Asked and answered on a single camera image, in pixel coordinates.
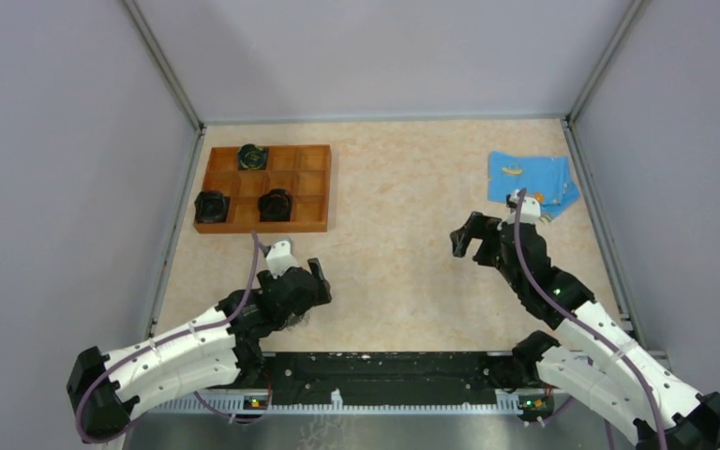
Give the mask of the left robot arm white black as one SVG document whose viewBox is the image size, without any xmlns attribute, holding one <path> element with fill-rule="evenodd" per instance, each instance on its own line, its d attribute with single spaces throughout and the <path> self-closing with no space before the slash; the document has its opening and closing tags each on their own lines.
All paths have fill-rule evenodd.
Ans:
<svg viewBox="0 0 720 450">
<path fill-rule="evenodd" d="M 197 318 L 123 349 L 80 352 L 67 380 L 74 425 L 83 443 L 125 434 L 156 406 L 205 388 L 251 387 L 264 370 L 260 341 L 331 302 L 318 259 L 267 271 L 259 287 L 232 292 Z"/>
</svg>

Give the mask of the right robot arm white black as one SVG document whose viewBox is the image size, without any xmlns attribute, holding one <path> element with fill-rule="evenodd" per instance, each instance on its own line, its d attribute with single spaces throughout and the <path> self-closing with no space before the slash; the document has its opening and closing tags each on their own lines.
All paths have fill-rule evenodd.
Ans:
<svg viewBox="0 0 720 450">
<path fill-rule="evenodd" d="M 552 263 L 534 225 L 473 212 L 450 239 L 458 258 L 480 240 L 473 261 L 497 269 L 552 331 L 535 331 L 514 348 L 519 383 L 562 389 L 637 449 L 720 448 L 720 393 L 700 393 L 625 333 L 591 290 Z"/>
</svg>

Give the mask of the dark rolled item front middle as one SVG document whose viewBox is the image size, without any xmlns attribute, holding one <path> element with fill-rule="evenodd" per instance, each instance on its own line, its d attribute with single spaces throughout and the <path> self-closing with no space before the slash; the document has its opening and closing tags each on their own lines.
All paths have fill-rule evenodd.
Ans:
<svg viewBox="0 0 720 450">
<path fill-rule="evenodd" d="M 293 195 L 284 188 L 272 188 L 257 201 L 260 222 L 289 222 Z"/>
</svg>

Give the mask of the blue cartoon print cloth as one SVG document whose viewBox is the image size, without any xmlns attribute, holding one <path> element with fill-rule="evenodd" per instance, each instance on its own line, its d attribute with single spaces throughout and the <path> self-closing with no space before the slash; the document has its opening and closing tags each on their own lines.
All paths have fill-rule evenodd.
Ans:
<svg viewBox="0 0 720 450">
<path fill-rule="evenodd" d="M 570 168 L 569 157 L 515 157 L 492 152 L 488 158 L 487 199 L 506 203 L 520 188 L 540 203 L 540 220 L 549 223 L 572 206 L 580 191 Z"/>
</svg>

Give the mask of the wooden compartment tray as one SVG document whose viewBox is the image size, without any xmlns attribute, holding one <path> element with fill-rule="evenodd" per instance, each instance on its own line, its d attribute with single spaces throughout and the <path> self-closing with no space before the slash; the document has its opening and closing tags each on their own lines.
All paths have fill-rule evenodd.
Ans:
<svg viewBox="0 0 720 450">
<path fill-rule="evenodd" d="M 237 152 L 241 146 L 211 149 L 203 190 L 218 190 L 230 198 L 227 221 L 196 223 L 198 233 L 324 233 L 328 225 L 332 152 L 326 144 L 269 145 L 263 171 L 240 171 Z M 272 188 L 284 188 L 293 196 L 289 222 L 260 222 L 258 199 Z"/>
</svg>

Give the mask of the dark rolled item front left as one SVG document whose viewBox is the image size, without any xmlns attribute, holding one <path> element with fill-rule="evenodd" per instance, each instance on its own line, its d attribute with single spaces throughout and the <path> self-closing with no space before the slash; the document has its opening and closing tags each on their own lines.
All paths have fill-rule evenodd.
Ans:
<svg viewBox="0 0 720 450">
<path fill-rule="evenodd" d="M 224 223 L 227 221 L 230 198 L 218 190 L 203 190 L 198 193 L 195 201 L 196 223 Z"/>
</svg>

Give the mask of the dark green rolled item back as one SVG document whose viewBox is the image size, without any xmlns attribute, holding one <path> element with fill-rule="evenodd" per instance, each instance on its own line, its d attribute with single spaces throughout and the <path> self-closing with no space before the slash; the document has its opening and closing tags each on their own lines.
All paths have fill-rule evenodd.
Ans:
<svg viewBox="0 0 720 450">
<path fill-rule="evenodd" d="M 269 150 L 253 143 L 242 145 L 237 152 L 237 164 L 240 171 L 263 171 L 269 160 Z"/>
</svg>

